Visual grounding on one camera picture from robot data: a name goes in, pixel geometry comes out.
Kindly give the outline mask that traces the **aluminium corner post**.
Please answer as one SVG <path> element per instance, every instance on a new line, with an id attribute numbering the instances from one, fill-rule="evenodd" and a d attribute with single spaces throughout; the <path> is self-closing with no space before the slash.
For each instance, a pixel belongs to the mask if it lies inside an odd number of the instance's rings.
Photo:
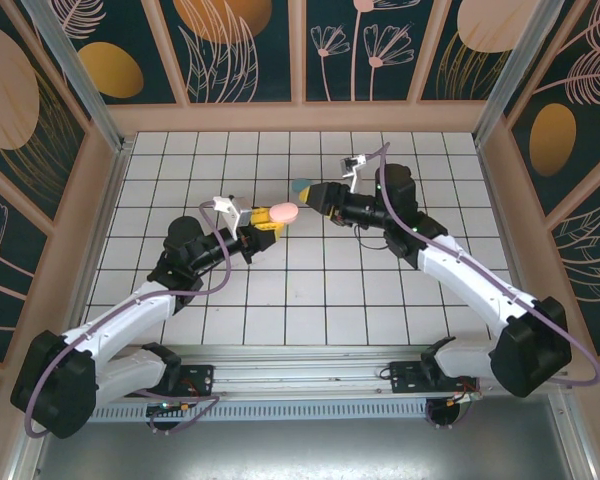
<path id="1" fill-rule="evenodd" d="M 533 62 L 541 57 L 540 51 L 550 32 L 554 27 L 559 28 L 563 22 L 560 15 L 567 14 L 575 2 L 576 0 L 539 0 L 532 10 L 472 133 L 478 150 L 489 139 L 515 91 L 520 86 L 526 86 L 526 77 L 533 72 Z"/>
<path id="2" fill-rule="evenodd" d="M 110 115 L 74 41 L 88 40 L 106 17 L 104 0 L 18 0 L 27 12 L 40 46 L 47 48 L 60 67 L 66 85 L 71 85 L 91 120 L 116 151 L 124 136 Z"/>

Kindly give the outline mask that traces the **grey metal sheet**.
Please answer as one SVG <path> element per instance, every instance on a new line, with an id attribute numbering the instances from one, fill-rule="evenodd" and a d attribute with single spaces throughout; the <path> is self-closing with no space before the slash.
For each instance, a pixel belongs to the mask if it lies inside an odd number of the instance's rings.
<path id="1" fill-rule="evenodd" d="M 170 437 L 95 423 L 31 441 L 8 480 L 600 480 L 575 406 L 558 395 L 419 418 L 202 422 Z"/>

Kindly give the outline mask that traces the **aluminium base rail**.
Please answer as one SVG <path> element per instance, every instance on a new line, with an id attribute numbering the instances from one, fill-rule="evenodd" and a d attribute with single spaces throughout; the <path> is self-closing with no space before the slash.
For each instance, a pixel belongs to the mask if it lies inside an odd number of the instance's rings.
<path id="1" fill-rule="evenodd" d="M 389 380 L 380 372 L 391 362 L 419 363 L 423 346 L 170 346 L 184 365 L 211 365 L 212 395 L 223 400 L 309 400 L 388 397 Z M 124 348 L 107 365 L 97 407 L 140 389 L 152 388 L 152 366 L 141 366 L 139 350 Z"/>

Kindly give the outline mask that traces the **pink earbud charging case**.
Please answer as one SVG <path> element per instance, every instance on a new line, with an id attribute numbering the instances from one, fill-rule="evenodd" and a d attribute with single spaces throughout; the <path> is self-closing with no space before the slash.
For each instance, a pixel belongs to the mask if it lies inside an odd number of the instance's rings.
<path id="1" fill-rule="evenodd" d="M 269 209 L 269 217 L 273 223 L 293 223 L 299 214 L 299 208 L 291 202 L 279 203 Z"/>

